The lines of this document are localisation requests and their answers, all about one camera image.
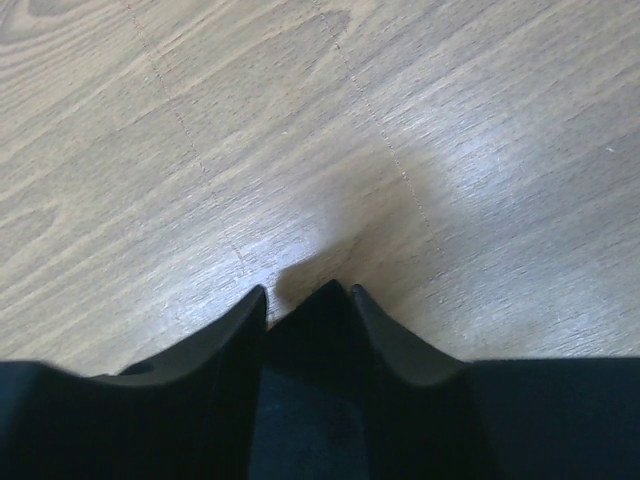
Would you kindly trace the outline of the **black t-shirt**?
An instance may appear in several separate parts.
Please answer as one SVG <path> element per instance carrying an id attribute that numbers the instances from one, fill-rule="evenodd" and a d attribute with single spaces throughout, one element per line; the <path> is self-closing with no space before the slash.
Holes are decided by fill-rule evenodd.
<path id="1" fill-rule="evenodd" d="M 266 324 L 244 479 L 376 479 L 351 289 L 329 282 Z M 637 359 L 462 362 L 480 441 L 471 479 L 638 477 Z M 102 479 L 101 449 L 114 436 L 100 376 L 36 361 L 2 364 L 3 478 Z"/>

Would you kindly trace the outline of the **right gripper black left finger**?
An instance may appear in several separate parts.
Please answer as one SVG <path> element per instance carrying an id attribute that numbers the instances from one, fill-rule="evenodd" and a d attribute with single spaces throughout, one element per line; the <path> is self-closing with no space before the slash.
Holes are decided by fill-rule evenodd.
<path id="1" fill-rule="evenodd" d="M 171 347 L 102 375 L 113 439 L 102 479 L 244 479 L 266 336 L 267 295 L 231 309 Z"/>

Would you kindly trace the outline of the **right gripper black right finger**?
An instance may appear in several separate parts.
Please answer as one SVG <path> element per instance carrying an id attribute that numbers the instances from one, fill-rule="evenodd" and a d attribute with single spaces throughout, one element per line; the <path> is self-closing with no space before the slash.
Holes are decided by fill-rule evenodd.
<path id="1" fill-rule="evenodd" d="M 376 479 L 471 479 L 480 471 L 467 366 L 351 289 L 370 471 Z"/>

